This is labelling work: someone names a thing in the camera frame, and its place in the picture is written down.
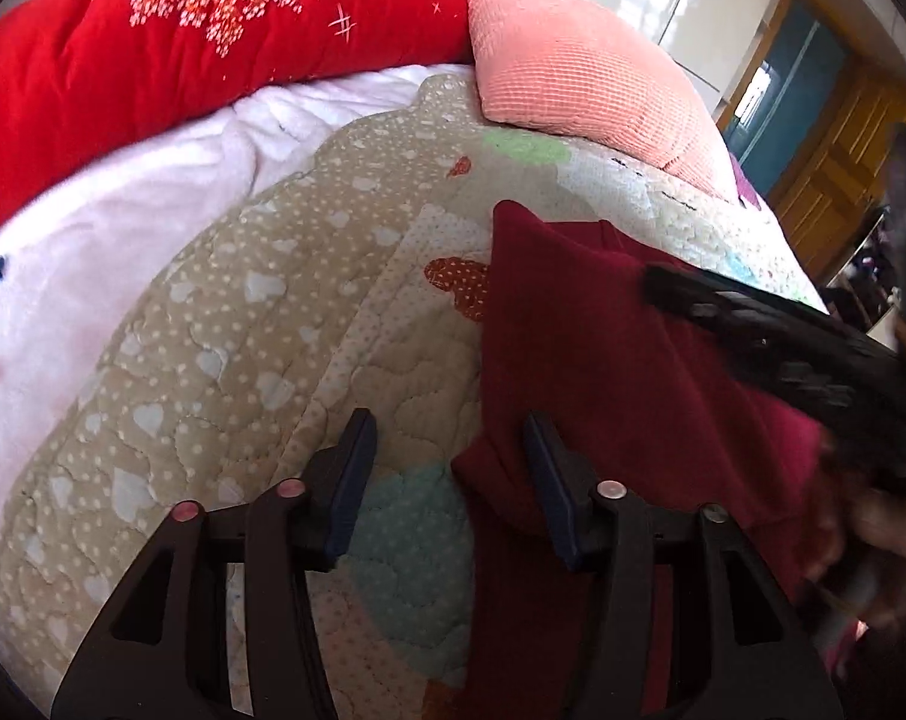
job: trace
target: bed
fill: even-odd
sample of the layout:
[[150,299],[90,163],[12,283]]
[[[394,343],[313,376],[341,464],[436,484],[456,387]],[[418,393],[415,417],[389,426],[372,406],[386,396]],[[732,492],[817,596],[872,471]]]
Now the bed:
[[[53,153],[34,170],[48,186],[0,226],[0,660],[42,709],[171,504],[250,500],[363,405],[373,480],[349,555],[311,578],[327,675],[340,717],[443,716],[471,609],[449,463],[479,429],[475,285],[496,202],[603,218],[821,306],[765,205],[492,122],[469,65],[328,74],[267,73],[195,121],[157,117],[152,137],[137,122],[78,170],[85,151]],[[230,657],[248,709],[240,579]]]

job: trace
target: red fabric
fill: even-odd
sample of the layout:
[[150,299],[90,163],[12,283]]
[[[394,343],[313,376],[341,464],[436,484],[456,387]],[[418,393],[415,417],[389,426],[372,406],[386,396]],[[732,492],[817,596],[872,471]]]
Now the red fabric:
[[495,209],[484,433],[453,466],[476,543],[464,718],[556,720],[581,638],[590,579],[568,574],[545,537],[520,444],[531,409],[600,478],[650,503],[722,503],[782,586],[797,584],[818,426],[731,379],[698,328],[645,305],[650,262],[675,260],[604,221],[547,225],[512,202]]
[[466,0],[26,2],[0,19],[0,225],[97,157],[267,84],[467,57]]
[[461,257],[442,257],[428,263],[423,275],[438,290],[453,293],[453,308],[464,317],[483,322],[489,270],[490,266],[484,263]]

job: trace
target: white blanket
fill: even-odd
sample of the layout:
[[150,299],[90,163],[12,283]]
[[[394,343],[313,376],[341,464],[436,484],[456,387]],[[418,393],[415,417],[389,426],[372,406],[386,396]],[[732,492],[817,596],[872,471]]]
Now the white blanket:
[[81,170],[0,230],[0,521],[10,488],[159,269],[354,119],[413,101],[409,66],[269,87]]

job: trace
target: polka dot pattern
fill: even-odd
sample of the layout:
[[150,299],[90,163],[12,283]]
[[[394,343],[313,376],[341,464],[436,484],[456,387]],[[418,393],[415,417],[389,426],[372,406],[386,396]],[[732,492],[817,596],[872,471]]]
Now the polka dot pattern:
[[443,257],[426,266],[423,275],[438,290],[453,293],[453,307],[464,317],[483,322],[489,265],[460,257]]
[[[478,320],[501,199],[546,220],[607,218],[819,305],[772,214],[595,143],[538,135],[531,151],[478,111],[474,88],[441,76],[411,109],[354,122],[314,170],[197,237],[130,312],[0,531],[0,659],[39,707],[172,504],[253,499],[366,406],[379,447],[353,546],[309,580],[320,649],[340,717],[442,716],[463,678],[471,576],[447,466],[480,425]],[[245,707],[238,572],[230,593]]]

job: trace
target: green patch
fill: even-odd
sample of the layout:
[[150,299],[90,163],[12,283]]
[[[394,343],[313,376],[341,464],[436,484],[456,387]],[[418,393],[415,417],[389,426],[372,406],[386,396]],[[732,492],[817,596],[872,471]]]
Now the green patch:
[[483,142],[527,165],[557,165],[569,162],[572,154],[559,138],[525,129],[494,129],[485,134]]
[[473,607],[473,538],[449,466],[370,484],[344,562],[394,654],[418,674],[459,685]]

